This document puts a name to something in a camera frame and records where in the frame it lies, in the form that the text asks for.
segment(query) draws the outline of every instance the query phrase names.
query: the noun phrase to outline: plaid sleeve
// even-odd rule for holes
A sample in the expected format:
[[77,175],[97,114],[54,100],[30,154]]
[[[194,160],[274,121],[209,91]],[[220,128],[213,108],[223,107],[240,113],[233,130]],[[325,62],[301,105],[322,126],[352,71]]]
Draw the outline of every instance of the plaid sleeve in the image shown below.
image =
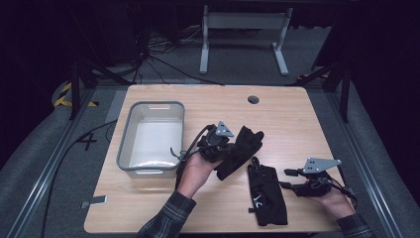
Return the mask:
[[365,220],[358,214],[343,217],[338,219],[337,222],[346,238],[376,237]]
[[146,223],[137,237],[178,237],[196,202],[175,191],[160,212]]

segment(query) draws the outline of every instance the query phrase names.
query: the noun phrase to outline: black glove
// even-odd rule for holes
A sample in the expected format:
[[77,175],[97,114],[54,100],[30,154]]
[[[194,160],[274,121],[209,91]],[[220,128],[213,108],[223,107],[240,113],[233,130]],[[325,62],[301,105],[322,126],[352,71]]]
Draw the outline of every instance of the black glove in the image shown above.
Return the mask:
[[253,157],[253,164],[248,165],[251,199],[259,226],[268,224],[287,225],[287,211],[278,184],[277,172],[273,167],[260,165],[259,159]]
[[249,160],[263,145],[263,132],[255,134],[251,129],[243,126],[235,142],[235,150],[216,169],[220,180],[227,178],[235,170]]

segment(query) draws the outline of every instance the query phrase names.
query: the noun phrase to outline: grommet hole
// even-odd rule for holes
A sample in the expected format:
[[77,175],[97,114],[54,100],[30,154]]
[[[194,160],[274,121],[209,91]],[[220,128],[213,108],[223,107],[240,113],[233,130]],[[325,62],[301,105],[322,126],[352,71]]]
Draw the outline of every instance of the grommet hole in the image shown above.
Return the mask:
[[257,104],[257,103],[259,103],[260,102],[260,99],[257,97],[257,96],[249,96],[248,97],[248,101],[251,103],[251,104]]

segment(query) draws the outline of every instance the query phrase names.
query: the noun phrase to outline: table surface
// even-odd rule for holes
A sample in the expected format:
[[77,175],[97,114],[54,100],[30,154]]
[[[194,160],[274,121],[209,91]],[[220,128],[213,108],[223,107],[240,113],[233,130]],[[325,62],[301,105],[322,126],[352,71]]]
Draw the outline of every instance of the table surface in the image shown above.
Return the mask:
[[[248,97],[260,99],[252,104]],[[154,217],[173,192],[175,178],[130,178],[116,158],[130,107],[138,101],[179,101],[185,107],[186,150],[209,124],[224,121],[236,135],[243,125],[263,131],[256,153],[262,165],[274,167],[278,179],[303,183],[304,177],[287,177],[283,170],[301,169],[307,158],[333,159],[311,101],[304,88],[219,85],[130,86],[120,112],[94,196],[107,195],[105,204],[92,205],[84,228],[90,233],[137,232]],[[216,173],[193,197],[197,202],[181,232],[322,232],[337,231],[335,219],[320,205],[283,189],[288,225],[258,227],[252,207],[245,163],[220,181]],[[342,183],[337,168],[328,173]]]

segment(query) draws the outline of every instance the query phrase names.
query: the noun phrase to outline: person's left hand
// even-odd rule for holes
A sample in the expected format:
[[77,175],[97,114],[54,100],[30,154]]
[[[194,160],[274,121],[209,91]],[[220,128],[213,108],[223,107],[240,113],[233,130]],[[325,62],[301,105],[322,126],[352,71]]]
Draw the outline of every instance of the person's left hand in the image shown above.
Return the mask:
[[199,153],[192,155],[186,162],[177,191],[191,198],[220,163],[207,162]]

